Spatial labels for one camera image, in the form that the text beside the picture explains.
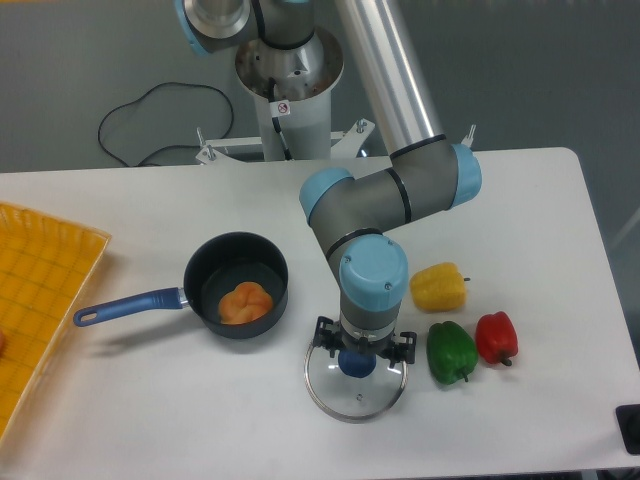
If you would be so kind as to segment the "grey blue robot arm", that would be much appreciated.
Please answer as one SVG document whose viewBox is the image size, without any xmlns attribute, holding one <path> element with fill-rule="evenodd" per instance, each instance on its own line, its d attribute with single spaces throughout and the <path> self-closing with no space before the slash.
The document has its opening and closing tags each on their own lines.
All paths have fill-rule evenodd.
<svg viewBox="0 0 640 480">
<path fill-rule="evenodd" d="M 325 169 L 301 188 L 307 222 L 340 288 L 340 319 L 320 319 L 313 343 L 411 364 L 416 336 L 396 329 L 407 261 L 385 234 L 473 199 L 481 170 L 467 146 L 447 140 L 397 3 L 337 8 L 391 164 L 358 179 Z M 196 52 L 236 49 L 266 160 L 329 155 L 330 93 L 343 57 L 316 25 L 312 2 L 179 1 L 175 9 Z"/>
</svg>

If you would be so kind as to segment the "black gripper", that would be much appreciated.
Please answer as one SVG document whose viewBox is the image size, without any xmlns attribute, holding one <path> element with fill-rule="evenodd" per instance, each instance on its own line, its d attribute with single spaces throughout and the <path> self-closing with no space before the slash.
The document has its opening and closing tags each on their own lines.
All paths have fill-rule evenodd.
<svg viewBox="0 0 640 480">
<path fill-rule="evenodd" d="M 350 351 L 360 355 L 381 355 L 389 362 L 389 368 L 398 364 L 413 365 L 417 334 L 413 331 L 394 335 L 394 328 L 375 331 L 351 331 L 346 324 L 319 316 L 316 322 L 311 344 L 314 348 L 324 349 L 334 358 L 339 351 Z"/>
</svg>

